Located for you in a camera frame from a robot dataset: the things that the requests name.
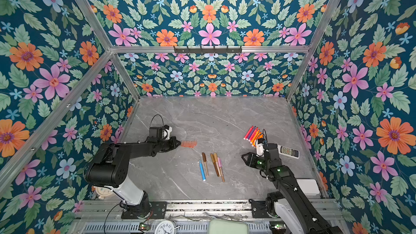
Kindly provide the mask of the orange highlighter group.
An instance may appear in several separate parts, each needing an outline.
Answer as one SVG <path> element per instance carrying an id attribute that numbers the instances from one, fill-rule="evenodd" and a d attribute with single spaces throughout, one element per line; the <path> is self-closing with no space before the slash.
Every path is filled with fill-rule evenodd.
<path id="1" fill-rule="evenodd" d="M 259 144 L 260 139 L 262 139 L 262 138 L 263 138 L 263 133 L 261 132 L 261 134 L 259 135 L 259 137 L 256 139 L 254 148 L 257 147 L 257 145 Z"/>

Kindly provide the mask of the purple highlighter pen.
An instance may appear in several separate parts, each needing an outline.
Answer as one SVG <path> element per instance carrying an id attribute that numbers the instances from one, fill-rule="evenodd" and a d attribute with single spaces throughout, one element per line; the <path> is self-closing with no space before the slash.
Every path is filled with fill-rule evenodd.
<path id="1" fill-rule="evenodd" d="M 254 126 L 254 128 L 253 128 L 253 130 L 251 131 L 251 133 L 250 133 L 250 135 L 249 135 L 249 137 L 248 137 L 248 139 L 247 139 L 247 140 L 250 140 L 250 138 L 251 138 L 252 134 L 254 133 L 255 129 L 256 129 L 256 126 Z"/>

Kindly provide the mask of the pink red highlighter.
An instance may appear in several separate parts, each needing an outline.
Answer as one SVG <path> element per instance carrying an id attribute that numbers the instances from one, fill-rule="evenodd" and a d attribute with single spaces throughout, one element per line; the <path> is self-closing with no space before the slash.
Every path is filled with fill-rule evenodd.
<path id="1" fill-rule="evenodd" d="M 250 133 L 251 133 L 251 131 L 253 130 L 253 128 L 254 128 L 254 126 L 251 126 L 250 128 L 249 128 L 249 130 L 247 131 L 247 133 L 245 134 L 245 136 L 244 136 L 244 140 L 247 140 L 248 139 L 248 137 L 249 137 L 249 135 L 250 135 Z"/>

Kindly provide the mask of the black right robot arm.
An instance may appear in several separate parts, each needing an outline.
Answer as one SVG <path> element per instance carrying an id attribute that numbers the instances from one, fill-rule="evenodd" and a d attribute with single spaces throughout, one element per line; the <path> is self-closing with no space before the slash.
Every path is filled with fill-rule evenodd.
<path id="1" fill-rule="evenodd" d="M 338 226 L 331 226 L 313 207 L 292 170 L 282 163 L 281 155 L 297 159 L 299 151 L 273 143 L 261 143 L 256 148 L 263 152 L 248 152 L 241 157 L 276 187 L 265 199 L 267 214 L 283 220 L 293 234 L 341 234 Z"/>

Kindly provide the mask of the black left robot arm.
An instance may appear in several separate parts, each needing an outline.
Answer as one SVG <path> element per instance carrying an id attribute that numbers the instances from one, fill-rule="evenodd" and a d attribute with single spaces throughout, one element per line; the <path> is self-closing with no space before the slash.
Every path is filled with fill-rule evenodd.
<path id="1" fill-rule="evenodd" d="M 130 160 L 155 157 L 180 145 L 175 136 L 169 139 L 149 138 L 140 143 L 104 143 L 86 166 L 84 179 L 93 186 L 110 189 L 121 199 L 123 219 L 146 218 L 152 206 L 146 191 L 137 187 L 128 176 Z"/>

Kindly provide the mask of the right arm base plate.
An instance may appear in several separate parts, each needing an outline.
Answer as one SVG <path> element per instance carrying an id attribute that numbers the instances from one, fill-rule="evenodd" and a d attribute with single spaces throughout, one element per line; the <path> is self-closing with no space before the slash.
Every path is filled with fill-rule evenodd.
<path id="1" fill-rule="evenodd" d="M 249 199 L 253 218 L 280 218 L 291 217 L 294 199 L 297 193 L 293 191 L 275 191 L 267 194 L 265 200 Z"/>

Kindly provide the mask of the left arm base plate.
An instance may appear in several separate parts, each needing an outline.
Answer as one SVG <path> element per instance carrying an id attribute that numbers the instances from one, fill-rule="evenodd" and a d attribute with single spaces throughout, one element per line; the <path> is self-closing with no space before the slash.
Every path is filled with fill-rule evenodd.
<path id="1" fill-rule="evenodd" d="M 122 219 L 163 219 L 167 212 L 167 202 L 146 201 L 139 205 L 128 205 L 124 208 Z"/>

